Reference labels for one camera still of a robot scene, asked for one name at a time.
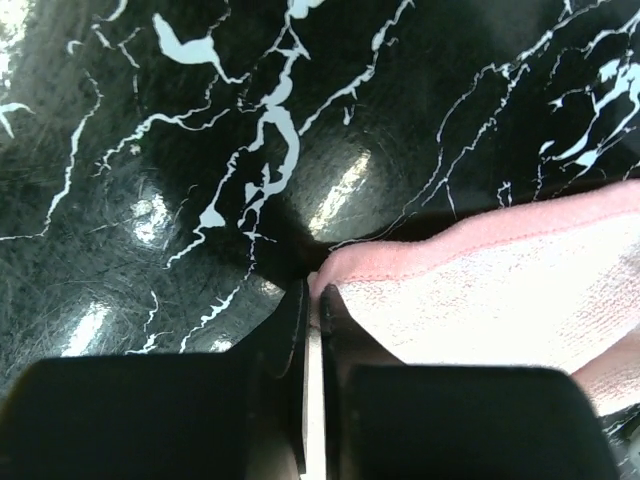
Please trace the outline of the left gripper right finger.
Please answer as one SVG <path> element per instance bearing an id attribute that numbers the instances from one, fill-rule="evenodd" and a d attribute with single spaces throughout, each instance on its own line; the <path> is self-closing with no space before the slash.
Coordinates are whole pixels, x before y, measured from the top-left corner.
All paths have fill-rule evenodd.
<path id="1" fill-rule="evenodd" d="M 350 371 L 358 365 L 403 365 L 358 322 L 336 285 L 324 288 L 319 303 L 325 405 L 328 479 L 340 478 L 342 447 L 342 395 Z"/>

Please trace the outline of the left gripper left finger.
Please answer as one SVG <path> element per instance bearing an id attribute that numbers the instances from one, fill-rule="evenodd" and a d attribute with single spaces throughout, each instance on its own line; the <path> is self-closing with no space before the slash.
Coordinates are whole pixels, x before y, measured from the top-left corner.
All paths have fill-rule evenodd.
<path id="1" fill-rule="evenodd" d="M 247 473 L 304 473 L 307 282 L 289 285 L 275 310 L 234 350 L 248 362 Z"/>

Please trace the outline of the pink patterned towel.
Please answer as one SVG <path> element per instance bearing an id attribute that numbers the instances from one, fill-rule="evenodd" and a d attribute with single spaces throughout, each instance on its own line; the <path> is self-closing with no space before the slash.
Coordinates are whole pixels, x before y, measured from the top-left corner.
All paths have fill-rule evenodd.
<path id="1" fill-rule="evenodd" d="M 540 366 L 597 413 L 639 400 L 639 184 L 483 213 L 419 242 L 363 242 L 310 278 L 406 364 Z"/>

